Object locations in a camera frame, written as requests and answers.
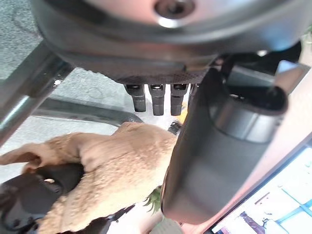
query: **floor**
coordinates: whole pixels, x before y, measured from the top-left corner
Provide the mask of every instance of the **floor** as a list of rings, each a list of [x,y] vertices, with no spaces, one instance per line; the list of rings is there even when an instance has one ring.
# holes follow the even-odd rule
[[[23,59],[39,44],[41,37],[34,25],[27,0],[0,1],[0,79],[6,79]],[[52,93],[68,98],[97,102],[127,112],[133,112],[131,97],[123,85],[101,74],[75,69]],[[147,112],[136,113],[144,122],[168,129],[175,119],[170,116],[170,92],[166,92],[164,116],[152,114],[151,97],[147,96]],[[0,155],[25,143],[43,142],[69,132],[112,134],[116,127],[86,121],[47,117],[29,117],[0,149]],[[22,165],[0,166],[0,183],[20,173]]]

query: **tan fleece jacket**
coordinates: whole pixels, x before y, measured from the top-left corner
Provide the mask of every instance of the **tan fleece jacket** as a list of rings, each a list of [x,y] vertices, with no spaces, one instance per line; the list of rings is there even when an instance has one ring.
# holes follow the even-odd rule
[[[53,205],[39,233],[84,229],[99,217],[143,201],[162,184],[176,137],[156,126],[124,123],[113,135],[73,133],[42,144],[26,144],[0,157],[0,164],[29,162],[25,171],[45,165],[81,162],[78,186]]]

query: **black object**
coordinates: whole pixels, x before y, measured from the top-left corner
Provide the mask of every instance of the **black object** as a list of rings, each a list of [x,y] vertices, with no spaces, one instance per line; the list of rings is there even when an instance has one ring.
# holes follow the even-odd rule
[[[217,55],[284,50],[311,23],[308,0],[158,2],[30,0],[52,51],[123,84],[199,83]]]
[[[210,69],[190,103],[164,180],[165,216],[199,224],[218,213],[267,149],[287,103],[277,87],[228,87]]]
[[[81,164],[38,168],[4,182],[0,187],[0,233],[30,234],[53,203],[76,187],[83,175]]]
[[[188,84],[171,85],[171,115],[179,116],[182,110],[183,97],[187,92]]]
[[[127,93],[129,95],[131,95],[131,97],[132,97],[135,111],[145,112],[146,111],[146,104],[145,104],[144,85],[127,84],[124,86],[125,86]]]
[[[164,100],[166,85],[149,85],[150,94],[152,96],[153,114],[154,116],[162,116],[164,114]]]

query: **metal frame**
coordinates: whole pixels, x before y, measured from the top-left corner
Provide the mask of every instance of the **metal frame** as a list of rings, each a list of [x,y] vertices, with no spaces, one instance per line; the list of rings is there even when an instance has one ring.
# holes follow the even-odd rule
[[[92,102],[47,98],[74,68],[41,42],[0,85],[0,146],[31,115],[80,119],[120,126],[136,115]]]

